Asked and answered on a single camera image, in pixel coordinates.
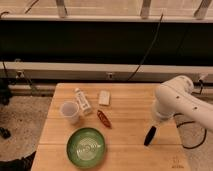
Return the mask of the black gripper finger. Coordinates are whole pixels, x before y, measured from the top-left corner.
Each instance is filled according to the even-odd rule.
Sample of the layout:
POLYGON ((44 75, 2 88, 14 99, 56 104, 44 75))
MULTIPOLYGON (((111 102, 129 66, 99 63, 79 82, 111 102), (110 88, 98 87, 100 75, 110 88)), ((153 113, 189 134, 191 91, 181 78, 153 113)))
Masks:
POLYGON ((157 130, 157 128, 155 126, 152 126, 150 128, 150 130, 148 131, 148 133, 147 133, 147 135, 145 137, 145 140, 144 140, 144 145, 145 146, 148 146, 151 143, 152 139, 155 136, 156 130, 157 130))

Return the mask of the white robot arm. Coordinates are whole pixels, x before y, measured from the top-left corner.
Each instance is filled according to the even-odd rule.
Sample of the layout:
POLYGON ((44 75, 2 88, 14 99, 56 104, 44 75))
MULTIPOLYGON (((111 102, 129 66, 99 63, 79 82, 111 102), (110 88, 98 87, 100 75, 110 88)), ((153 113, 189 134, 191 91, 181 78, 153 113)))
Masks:
POLYGON ((193 81, 184 75, 176 76, 156 87, 151 108, 152 126, 145 137, 145 146, 151 143, 161 123, 179 113, 191 117, 213 132, 213 105, 194 97, 193 89, 193 81))

